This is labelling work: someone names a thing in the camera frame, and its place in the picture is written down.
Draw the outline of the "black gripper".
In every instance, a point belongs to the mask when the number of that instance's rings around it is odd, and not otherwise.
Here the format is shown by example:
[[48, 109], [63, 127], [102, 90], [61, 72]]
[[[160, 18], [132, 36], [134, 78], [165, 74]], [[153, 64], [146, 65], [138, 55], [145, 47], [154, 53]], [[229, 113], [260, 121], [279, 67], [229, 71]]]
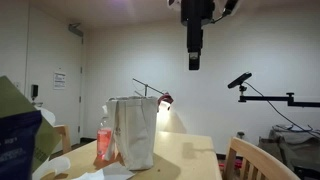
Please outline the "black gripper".
[[213, 0], [181, 0], [181, 24], [187, 27], [190, 70], [200, 68], [202, 27], [211, 22], [214, 8]]

